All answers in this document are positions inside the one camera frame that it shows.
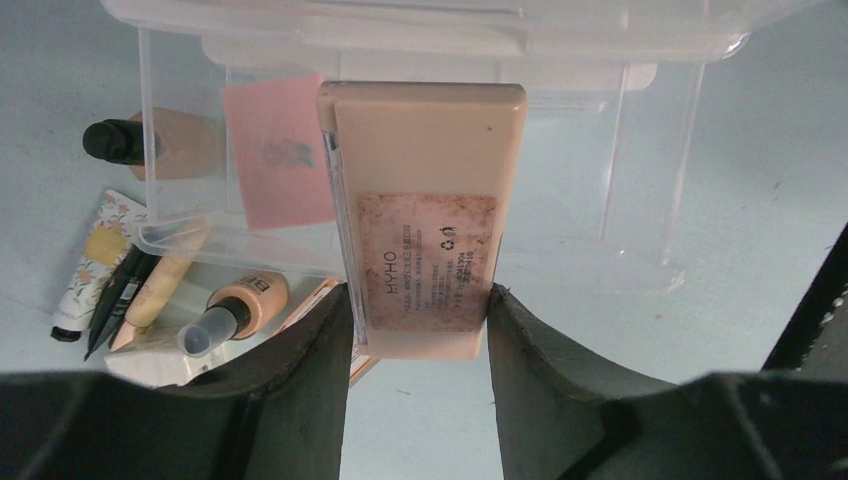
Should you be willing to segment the black makeup pencil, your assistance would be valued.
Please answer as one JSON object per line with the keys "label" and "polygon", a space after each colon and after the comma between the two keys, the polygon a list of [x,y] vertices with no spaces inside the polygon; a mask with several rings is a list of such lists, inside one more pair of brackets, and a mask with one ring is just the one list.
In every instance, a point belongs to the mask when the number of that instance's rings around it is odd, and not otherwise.
{"label": "black makeup pencil", "polygon": [[106,282],[90,323],[84,360],[105,343],[123,320],[138,289],[145,283],[161,257],[132,246],[123,262]]}

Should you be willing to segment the beige concealer stick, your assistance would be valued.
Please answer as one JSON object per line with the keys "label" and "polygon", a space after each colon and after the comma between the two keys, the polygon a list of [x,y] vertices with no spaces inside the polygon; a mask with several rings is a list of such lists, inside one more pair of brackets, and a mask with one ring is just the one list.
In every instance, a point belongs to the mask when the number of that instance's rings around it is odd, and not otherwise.
{"label": "beige concealer stick", "polygon": [[123,324],[110,342],[111,352],[128,345],[158,318],[194,262],[209,230],[209,221],[201,218],[184,224],[176,232],[177,246],[161,257],[131,302]]}

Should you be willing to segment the white plastic drawer organizer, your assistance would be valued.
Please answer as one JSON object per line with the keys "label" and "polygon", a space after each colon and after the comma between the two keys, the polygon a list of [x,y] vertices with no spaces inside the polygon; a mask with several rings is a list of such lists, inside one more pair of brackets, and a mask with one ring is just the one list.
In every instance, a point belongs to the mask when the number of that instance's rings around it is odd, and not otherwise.
{"label": "white plastic drawer organizer", "polygon": [[330,79],[640,91],[666,62],[732,56],[801,1],[108,1],[143,29],[199,38],[233,69]]}

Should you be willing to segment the tan rectangular makeup palette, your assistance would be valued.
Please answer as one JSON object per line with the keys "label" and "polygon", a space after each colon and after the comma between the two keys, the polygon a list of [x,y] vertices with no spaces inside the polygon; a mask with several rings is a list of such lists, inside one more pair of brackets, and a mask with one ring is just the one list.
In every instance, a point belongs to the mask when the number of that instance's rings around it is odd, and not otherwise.
{"label": "tan rectangular makeup palette", "polygon": [[354,331],[369,356],[478,355],[527,105],[518,84],[321,85]]}

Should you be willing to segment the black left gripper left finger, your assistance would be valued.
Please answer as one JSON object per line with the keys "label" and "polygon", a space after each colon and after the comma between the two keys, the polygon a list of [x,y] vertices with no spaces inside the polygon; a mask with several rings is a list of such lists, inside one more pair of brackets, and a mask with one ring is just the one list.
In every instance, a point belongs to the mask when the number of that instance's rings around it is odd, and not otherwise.
{"label": "black left gripper left finger", "polygon": [[335,479],[349,389],[348,291],[183,386],[102,372],[1,378],[5,479]]}

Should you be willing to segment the foundation bottle black cap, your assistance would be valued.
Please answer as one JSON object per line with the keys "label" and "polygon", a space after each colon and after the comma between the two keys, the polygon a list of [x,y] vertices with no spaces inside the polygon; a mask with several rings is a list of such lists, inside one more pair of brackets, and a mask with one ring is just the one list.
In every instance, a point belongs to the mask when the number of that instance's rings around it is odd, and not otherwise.
{"label": "foundation bottle black cap", "polygon": [[277,272],[256,271],[216,290],[200,317],[182,327],[176,344],[189,357],[202,357],[230,340],[261,330],[287,305],[290,286]]}

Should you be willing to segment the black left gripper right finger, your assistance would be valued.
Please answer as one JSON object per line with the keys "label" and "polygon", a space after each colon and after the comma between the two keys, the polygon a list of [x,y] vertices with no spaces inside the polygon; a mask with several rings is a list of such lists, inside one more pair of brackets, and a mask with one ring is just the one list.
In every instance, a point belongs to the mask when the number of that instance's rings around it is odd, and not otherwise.
{"label": "black left gripper right finger", "polygon": [[674,385],[541,321],[503,286],[487,311],[507,479],[843,479],[847,385],[711,373]]}

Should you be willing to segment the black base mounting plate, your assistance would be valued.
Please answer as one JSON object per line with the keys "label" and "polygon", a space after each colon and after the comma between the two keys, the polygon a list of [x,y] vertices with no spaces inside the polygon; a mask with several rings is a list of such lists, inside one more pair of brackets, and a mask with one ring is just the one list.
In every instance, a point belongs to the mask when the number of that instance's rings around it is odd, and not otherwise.
{"label": "black base mounting plate", "polygon": [[846,230],[830,247],[762,370],[847,381]]}

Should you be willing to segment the white tube black cap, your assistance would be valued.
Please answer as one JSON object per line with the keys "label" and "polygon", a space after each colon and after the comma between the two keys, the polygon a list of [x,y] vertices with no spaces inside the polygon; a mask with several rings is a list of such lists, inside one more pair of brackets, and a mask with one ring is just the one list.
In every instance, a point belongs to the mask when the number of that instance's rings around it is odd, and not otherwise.
{"label": "white tube black cap", "polygon": [[125,259],[134,227],[146,209],[126,195],[104,192],[82,255],[53,315],[50,337],[76,342],[88,329],[102,289]]}

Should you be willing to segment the white cosmetic box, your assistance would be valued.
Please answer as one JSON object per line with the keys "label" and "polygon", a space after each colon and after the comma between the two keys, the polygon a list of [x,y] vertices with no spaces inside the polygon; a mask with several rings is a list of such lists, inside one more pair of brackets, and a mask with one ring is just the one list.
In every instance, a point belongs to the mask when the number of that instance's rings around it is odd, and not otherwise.
{"label": "white cosmetic box", "polygon": [[147,387],[182,386],[233,358],[228,344],[203,357],[190,357],[177,345],[179,328],[149,329],[104,356],[108,372]]}

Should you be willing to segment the pink makeup compact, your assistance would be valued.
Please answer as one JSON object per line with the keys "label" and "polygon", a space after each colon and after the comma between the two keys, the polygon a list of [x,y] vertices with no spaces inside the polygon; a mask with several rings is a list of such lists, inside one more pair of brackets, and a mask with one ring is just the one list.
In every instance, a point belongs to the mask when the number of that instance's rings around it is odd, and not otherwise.
{"label": "pink makeup compact", "polygon": [[335,220],[310,74],[222,89],[247,227],[304,227]]}

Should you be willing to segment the square tan makeup compact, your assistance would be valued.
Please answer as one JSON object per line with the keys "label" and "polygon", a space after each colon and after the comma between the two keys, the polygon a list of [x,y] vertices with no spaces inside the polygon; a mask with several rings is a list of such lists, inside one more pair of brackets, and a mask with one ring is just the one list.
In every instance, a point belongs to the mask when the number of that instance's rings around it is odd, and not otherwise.
{"label": "square tan makeup compact", "polygon": [[[307,318],[317,317],[319,313],[331,313],[333,305],[339,300],[335,290],[344,283],[344,280],[333,277],[322,280],[274,330],[272,336],[291,329]],[[365,349],[358,342],[357,334],[353,333],[350,350],[349,387],[353,388],[377,363],[378,360],[365,352]]]}

